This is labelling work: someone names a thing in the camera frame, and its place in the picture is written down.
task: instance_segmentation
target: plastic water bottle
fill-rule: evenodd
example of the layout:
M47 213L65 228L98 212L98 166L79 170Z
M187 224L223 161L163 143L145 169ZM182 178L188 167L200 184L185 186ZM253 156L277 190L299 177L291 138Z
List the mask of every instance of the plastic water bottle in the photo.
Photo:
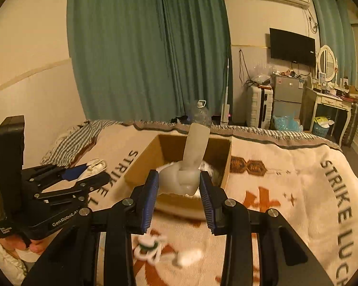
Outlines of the plastic water bottle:
M212 119L209 110L205 107L206 101L199 100L192 110L191 123L199 123L201 125L211 127Z

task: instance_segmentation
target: silver bolt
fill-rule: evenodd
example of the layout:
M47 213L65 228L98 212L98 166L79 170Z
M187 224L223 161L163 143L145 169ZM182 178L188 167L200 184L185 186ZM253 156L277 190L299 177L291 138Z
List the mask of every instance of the silver bolt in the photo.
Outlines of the silver bolt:
M134 200L131 198L125 198L122 200L122 204L125 206L129 206L132 205L134 203Z
M79 214L81 216L89 215L89 213L90 213L90 210L87 207L83 207L82 209L79 210Z
M275 210L275 209L269 209L268 214L271 217L277 217L278 216L278 211Z
M224 203L226 206L231 206L231 207L236 205L236 201L233 199L227 199L227 200L225 200Z

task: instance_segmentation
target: television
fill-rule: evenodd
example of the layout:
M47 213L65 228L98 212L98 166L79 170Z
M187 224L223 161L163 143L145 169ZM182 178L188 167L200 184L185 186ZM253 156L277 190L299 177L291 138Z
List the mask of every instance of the television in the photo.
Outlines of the television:
M316 64L316 45L305 35L270 28L271 58L282 59L306 66Z

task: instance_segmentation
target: vanity table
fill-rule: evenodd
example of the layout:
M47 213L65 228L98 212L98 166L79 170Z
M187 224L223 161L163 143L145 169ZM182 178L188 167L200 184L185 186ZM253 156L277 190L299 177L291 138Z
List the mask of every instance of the vanity table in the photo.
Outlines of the vanity table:
M332 96L329 94L323 94L317 91L312 90L309 87L306 87L304 90L304 95L302 97L302 107L301 107L301 124L305 129L310 127L310 131L313 129L313 122L316 116L317 107L319 104L330 106L338 110L347 111L347 118L344 125L344 128L340 134L338 144L341 146L342 138L347 129L348 123L351 117L351 103L342 100L339 97ZM336 113L336 118L334 122L337 122L338 111ZM336 124L333 125L331 134L333 134Z

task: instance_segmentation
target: green curtain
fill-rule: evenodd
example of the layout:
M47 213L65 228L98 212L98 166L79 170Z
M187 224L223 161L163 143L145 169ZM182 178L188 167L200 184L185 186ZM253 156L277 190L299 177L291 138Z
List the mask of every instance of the green curtain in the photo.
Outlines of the green curtain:
M313 0L321 46L328 45L338 60L338 80L348 77L355 85L357 71L353 30L344 0Z
M227 83L232 112L231 39L224 0L158 0L166 57L180 110L204 99L212 114L220 114Z
M180 114L157 0L68 0L67 25L89 119L169 121Z

